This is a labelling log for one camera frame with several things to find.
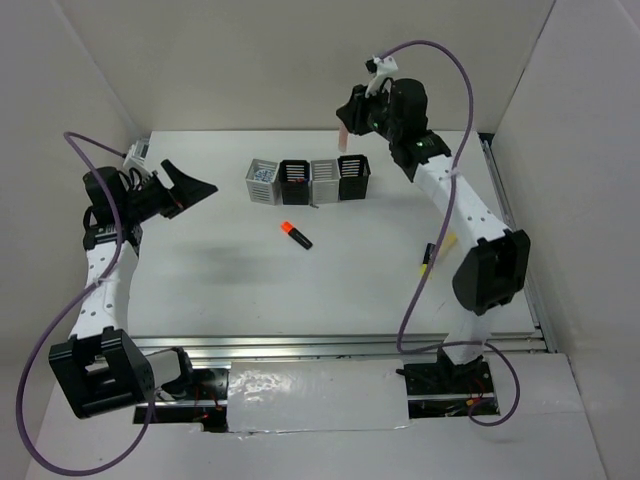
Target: white floor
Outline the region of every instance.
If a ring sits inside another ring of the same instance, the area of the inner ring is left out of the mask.
[[[566,358],[510,358],[522,381],[522,403],[501,427],[446,418],[378,431],[239,435],[202,433],[196,425],[154,425],[127,460],[96,478],[604,480]],[[506,409],[512,380],[497,359],[491,367]],[[314,411],[308,414],[313,417]],[[131,425],[132,417],[126,409],[77,420],[56,387],[38,448],[66,468],[93,467],[126,448],[139,429]],[[34,462],[27,475],[28,480],[57,478]]]
[[[455,151],[462,134],[443,132]],[[147,167],[171,159],[220,191],[169,221],[143,225],[129,305],[133,336],[394,334],[419,280],[426,244],[442,215],[405,177],[374,135],[352,138],[371,165],[367,198],[339,204],[268,206],[249,200],[253,158],[338,156],[335,132],[154,132]],[[500,210],[480,142],[472,135],[461,171]],[[306,251],[279,228],[288,220],[314,242]],[[441,259],[408,333],[447,334],[463,310],[451,278],[457,246]],[[502,309],[494,333],[529,334],[523,292]]]

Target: black basket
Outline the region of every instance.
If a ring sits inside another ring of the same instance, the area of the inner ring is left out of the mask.
[[[309,162],[283,160],[278,177],[284,205],[309,205]]]
[[[344,155],[338,158],[340,169],[340,200],[361,200],[367,196],[369,160],[364,155]]]

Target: tabletop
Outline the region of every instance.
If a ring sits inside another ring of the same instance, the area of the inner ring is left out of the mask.
[[[462,132],[439,132],[455,152]],[[420,278],[426,245],[442,215],[412,185],[380,137],[351,137],[348,153],[368,157],[364,200],[310,206],[253,203],[245,176],[252,159],[337,158],[337,132],[153,132],[145,160],[170,159],[219,192],[169,221],[143,225],[131,286],[133,336],[394,334]],[[497,216],[496,193],[477,135],[460,170]],[[304,250],[280,229],[289,221],[314,246]],[[446,335],[461,321],[451,287],[462,262],[454,245],[440,258],[408,333]],[[519,292],[491,325],[526,335],[534,323]]]

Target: white basket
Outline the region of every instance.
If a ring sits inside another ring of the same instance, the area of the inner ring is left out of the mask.
[[[337,160],[312,160],[311,200],[314,205],[335,203],[340,198],[340,171]]]
[[[256,179],[256,175],[264,177],[270,175],[269,181]],[[246,176],[249,197],[252,202],[275,205],[280,196],[280,183],[278,182],[278,162],[258,160],[251,162]]]

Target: robotic arm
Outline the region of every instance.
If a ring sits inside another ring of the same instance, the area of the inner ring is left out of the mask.
[[[529,237],[522,230],[512,232],[491,213],[464,177],[451,170],[451,150],[427,128],[427,95],[422,83],[410,78],[394,80],[391,75],[397,66],[392,57],[374,58],[366,66],[373,79],[368,86],[353,87],[349,101],[336,114],[349,133],[376,132],[384,137],[394,162],[443,215],[451,195],[450,177],[457,176],[450,226],[465,257],[452,287],[460,305],[472,315],[447,341],[484,342],[488,329],[486,317],[484,322],[480,317],[511,302],[524,287]],[[472,362],[482,354],[481,347],[453,350],[447,349],[447,353],[456,365]]]
[[[109,278],[84,300],[69,340],[49,351],[49,364],[78,418],[148,401],[160,386],[171,392],[192,383],[193,369],[181,348],[145,357],[126,334],[129,288],[142,239],[140,224],[157,214],[173,218],[218,190],[185,175],[169,160],[161,165],[173,182],[171,189],[162,185],[155,172],[149,174],[140,166],[130,170],[131,176],[114,167],[98,169],[122,221],[120,257]],[[83,180],[92,203],[83,222],[89,285],[113,257],[116,231],[96,179],[88,173]],[[99,357],[107,367],[92,369]]]

